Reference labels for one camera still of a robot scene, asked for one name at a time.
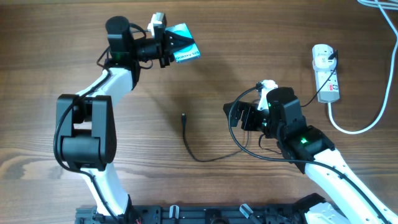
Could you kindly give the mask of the Galaxy S25 smartphone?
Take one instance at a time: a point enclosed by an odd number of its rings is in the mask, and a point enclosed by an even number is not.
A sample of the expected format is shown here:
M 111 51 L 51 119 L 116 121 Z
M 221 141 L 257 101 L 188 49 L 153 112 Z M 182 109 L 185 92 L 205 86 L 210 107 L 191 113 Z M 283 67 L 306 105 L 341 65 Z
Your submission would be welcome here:
M 171 27 L 167 27 L 165 30 L 170 31 L 171 33 L 181 35 L 183 37 L 193 38 L 188 26 L 186 23 L 177 24 Z M 198 49 L 197 44 L 190 44 L 187 47 L 184 47 L 172 54 L 172 58 L 177 63 L 183 63 L 188 60 L 193 60 L 196 58 L 200 58 L 200 51 Z

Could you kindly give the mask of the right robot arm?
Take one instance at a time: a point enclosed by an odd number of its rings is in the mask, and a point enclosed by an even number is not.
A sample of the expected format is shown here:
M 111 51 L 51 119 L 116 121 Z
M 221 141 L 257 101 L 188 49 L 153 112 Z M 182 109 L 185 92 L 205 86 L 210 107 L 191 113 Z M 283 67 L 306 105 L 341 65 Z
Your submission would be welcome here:
M 282 153 L 280 161 L 295 164 L 321 187 L 341 210 L 341 221 L 397 223 L 397 215 L 363 184 L 326 134 L 307 124 L 292 88 L 275 88 L 264 96 L 265 110 L 240 98 L 224 104 L 228 128 L 242 121 L 243 129 L 261 131 L 266 138 L 275 139 Z

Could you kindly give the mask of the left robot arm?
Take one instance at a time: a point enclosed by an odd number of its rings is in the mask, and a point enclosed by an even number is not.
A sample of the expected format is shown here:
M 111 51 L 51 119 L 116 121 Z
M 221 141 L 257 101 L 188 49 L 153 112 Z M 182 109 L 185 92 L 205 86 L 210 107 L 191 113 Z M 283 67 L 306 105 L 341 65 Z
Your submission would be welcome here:
M 135 89 L 142 70 L 182 63 L 200 51 L 184 23 L 168 26 L 163 13 L 153 14 L 142 28 L 123 16 L 106 21 L 108 46 L 99 56 L 101 76 L 75 94 L 62 94 L 56 104 L 53 154 L 65 170 L 86 182 L 96 207 L 80 212 L 78 222 L 139 223 L 141 214 L 117 175 L 114 107 Z

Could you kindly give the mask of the white power strip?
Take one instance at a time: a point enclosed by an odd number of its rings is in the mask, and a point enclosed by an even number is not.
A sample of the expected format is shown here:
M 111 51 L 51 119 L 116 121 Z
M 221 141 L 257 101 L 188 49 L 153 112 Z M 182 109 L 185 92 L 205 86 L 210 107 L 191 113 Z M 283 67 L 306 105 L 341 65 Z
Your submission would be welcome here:
M 312 48 L 312 57 L 316 55 L 335 54 L 337 65 L 334 70 L 315 73 L 317 100 L 319 103 L 332 103 L 340 99 L 340 90 L 337 79 L 338 51 L 327 44 L 316 44 Z

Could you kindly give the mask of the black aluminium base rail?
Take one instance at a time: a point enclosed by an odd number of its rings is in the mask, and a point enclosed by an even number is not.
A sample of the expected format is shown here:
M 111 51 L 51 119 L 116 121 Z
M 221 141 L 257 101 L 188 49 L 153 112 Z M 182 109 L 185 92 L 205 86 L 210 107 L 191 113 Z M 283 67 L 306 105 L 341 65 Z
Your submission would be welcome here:
M 306 223 L 303 212 L 294 209 L 292 204 L 271 204 L 250 206 L 252 214 L 245 217 L 239 206 L 220 207 L 161 207 L 134 206 L 133 217 L 121 223 Z

